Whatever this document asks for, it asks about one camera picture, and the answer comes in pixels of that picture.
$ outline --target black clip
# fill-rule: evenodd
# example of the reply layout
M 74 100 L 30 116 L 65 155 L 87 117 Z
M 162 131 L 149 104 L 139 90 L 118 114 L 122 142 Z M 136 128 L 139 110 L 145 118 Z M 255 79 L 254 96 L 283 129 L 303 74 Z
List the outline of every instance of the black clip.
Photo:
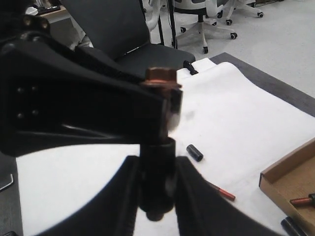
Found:
M 198 74 L 198 71 L 196 71 L 193 65 L 187 60 L 184 61 L 183 68 L 188 69 L 191 75 Z

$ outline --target chair backrest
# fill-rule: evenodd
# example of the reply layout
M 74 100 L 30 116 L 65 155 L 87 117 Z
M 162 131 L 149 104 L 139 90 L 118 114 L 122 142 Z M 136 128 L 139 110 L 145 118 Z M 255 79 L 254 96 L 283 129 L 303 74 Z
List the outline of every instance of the chair backrest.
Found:
M 112 59 L 150 42 L 140 0 L 62 0 L 94 47 Z
M 223 8 L 223 5 L 218 7 L 217 0 L 174 0 L 174 6 L 181 10 L 200 10 L 206 8 L 207 15 L 215 17 Z

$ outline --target white office chair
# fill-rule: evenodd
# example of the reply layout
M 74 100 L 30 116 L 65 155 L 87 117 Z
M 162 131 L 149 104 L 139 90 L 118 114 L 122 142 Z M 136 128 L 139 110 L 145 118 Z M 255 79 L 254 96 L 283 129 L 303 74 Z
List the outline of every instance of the white office chair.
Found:
M 219 33 L 229 33 L 231 39 L 237 38 L 237 33 L 233 29 L 224 29 L 216 27 L 217 22 L 208 23 L 204 22 L 203 16 L 208 16 L 210 18 L 216 18 L 217 16 L 222 16 L 223 5 L 217 6 L 217 0 L 174 0 L 175 12 L 183 14 L 198 15 L 198 22 L 181 27 L 182 35 L 177 36 L 177 39 L 181 39 L 187 35 L 195 33 L 194 30 L 198 30 L 201 36 L 203 48 L 203 53 L 208 53 L 208 44 L 206 41 L 205 30 Z
M 246 3 L 247 3 L 246 0 L 229 0 L 226 3 L 226 6 L 229 6 L 229 12 L 226 17 L 226 24 L 228 26 L 230 26 L 233 23 L 233 21 L 230 18 L 235 9 L 243 9 L 249 13 L 256 14 L 259 18 L 262 18 L 264 16 L 264 13 L 260 9 L 248 6 Z

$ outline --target black cap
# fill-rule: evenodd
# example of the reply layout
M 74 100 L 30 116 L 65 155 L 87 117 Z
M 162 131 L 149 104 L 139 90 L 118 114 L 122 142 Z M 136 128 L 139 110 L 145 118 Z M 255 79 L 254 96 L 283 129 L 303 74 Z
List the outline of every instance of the black cap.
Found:
M 291 217 L 281 221 L 281 225 L 289 236 L 307 236 Z

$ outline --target chair base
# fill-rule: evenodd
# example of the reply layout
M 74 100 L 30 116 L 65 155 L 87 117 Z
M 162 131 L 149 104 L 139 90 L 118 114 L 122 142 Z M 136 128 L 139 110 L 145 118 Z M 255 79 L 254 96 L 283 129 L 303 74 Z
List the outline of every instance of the chair base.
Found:
M 183 34 L 177 36 L 177 39 L 179 40 L 191 34 L 195 34 L 196 31 L 199 32 L 199 36 L 202 41 L 202 53 L 206 54 L 209 52 L 208 43 L 207 43 L 206 35 L 205 35 L 206 30 L 210 31 L 210 33 L 217 32 L 221 34 L 229 34 L 231 39 L 237 38 L 237 33 L 233 29 L 225 29 L 221 27 L 216 27 L 217 25 L 216 21 L 204 22 L 203 16 L 198 16 L 198 19 L 199 20 L 196 23 L 181 27 L 181 33 Z
M 232 24 L 232 20 L 230 18 L 231 18 L 235 9 L 243 9 L 249 13 L 257 15 L 258 18 L 262 18 L 264 16 L 264 13 L 260 9 L 248 6 L 247 4 L 245 4 L 239 0 L 230 0 L 230 3 L 228 3 L 228 4 L 230 6 L 230 7 L 228 7 L 229 11 L 228 11 L 228 14 L 226 16 L 226 24 L 228 26 Z

